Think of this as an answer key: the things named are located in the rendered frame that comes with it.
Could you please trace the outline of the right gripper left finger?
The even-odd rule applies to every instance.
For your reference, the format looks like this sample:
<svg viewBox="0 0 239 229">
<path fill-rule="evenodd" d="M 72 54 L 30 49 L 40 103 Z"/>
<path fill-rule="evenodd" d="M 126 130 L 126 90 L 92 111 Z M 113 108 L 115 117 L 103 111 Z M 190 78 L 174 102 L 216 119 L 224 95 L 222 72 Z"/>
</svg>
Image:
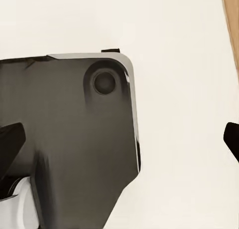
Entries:
<svg viewBox="0 0 239 229">
<path fill-rule="evenodd" d="M 21 122 L 0 128 L 0 182 L 26 141 Z"/>
</svg>

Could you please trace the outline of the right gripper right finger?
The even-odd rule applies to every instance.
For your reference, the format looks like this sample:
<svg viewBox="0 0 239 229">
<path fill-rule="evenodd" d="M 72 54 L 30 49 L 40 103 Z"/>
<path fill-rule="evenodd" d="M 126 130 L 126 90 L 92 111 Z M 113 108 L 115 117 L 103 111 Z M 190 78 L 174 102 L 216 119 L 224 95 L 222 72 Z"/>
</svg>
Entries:
<svg viewBox="0 0 239 229">
<path fill-rule="evenodd" d="M 239 124 L 228 122 L 225 128 L 223 140 L 239 161 Z"/>
</svg>

